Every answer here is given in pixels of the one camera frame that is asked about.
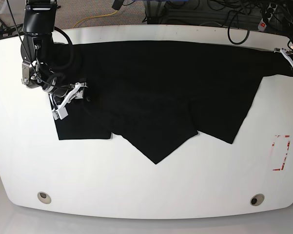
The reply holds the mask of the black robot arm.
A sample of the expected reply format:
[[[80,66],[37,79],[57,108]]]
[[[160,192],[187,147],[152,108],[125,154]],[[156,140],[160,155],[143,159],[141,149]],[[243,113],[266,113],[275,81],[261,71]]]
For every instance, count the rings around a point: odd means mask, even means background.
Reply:
[[[81,55],[61,29],[55,26],[55,0],[26,1],[21,40],[22,84],[65,97],[77,82],[85,83]]]

